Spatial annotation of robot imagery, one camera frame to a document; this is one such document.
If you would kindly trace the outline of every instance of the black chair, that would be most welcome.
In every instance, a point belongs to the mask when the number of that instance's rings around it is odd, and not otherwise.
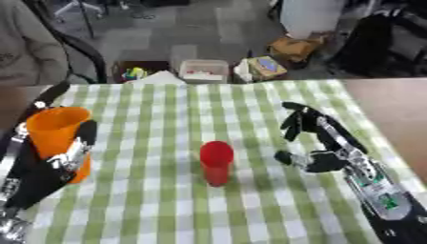
[[[53,37],[61,43],[63,46],[68,46],[77,52],[87,57],[94,65],[96,80],[88,77],[87,75],[76,73],[69,60],[69,74],[74,74],[78,77],[85,79],[89,84],[106,84],[107,83],[107,72],[106,63],[101,53],[88,43],[80,40],[72,35],[65,34],[57,30],[50,22],[49,18],[45,14],[46,7],[42,2],[34,0],[23,0],[27,7],[38,17],[40,22],[46,27],[46,29],[53,35]]]

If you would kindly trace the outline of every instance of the cardboard box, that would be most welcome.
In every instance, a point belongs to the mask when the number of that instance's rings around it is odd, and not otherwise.
[[[270,56],[250,58],[248,64],[255,81],[283,78],[283,75],[288,72]]]

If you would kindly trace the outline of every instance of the plastic cup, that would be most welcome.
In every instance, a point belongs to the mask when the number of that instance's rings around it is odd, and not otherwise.
[[[233,159],[233,148],[227,143],[211,141],[204,144],[200,148],[200,164],[206,181],[213,187],[227,183]]]
[[[66,153],[76,130],[82,122],[89,120],[91,113],[79,107],[59,107],[41,111],[27,120],[30,139],[41,159]],[[70,183],[79,183],[91,172],[91,158],[86,156]]]

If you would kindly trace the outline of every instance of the orange cup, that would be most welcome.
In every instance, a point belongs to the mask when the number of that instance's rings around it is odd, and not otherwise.
[[[58,107],[34,114],[27,120],[27,130],[41,159],[66,153],[76,130],[89,120],[91,113],[79,107]],[[86,156],[70,183],[79,183],[91,173],[91,158]]]

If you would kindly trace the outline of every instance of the white container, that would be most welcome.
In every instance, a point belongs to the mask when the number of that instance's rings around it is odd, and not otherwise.
[[[344,4],[343,0],[284,0],[280,22],[294,39],[334,31]]]
[[[186,60],[181,64],[179,77],[189,84],[226,84],[229,64],[222,60]]]

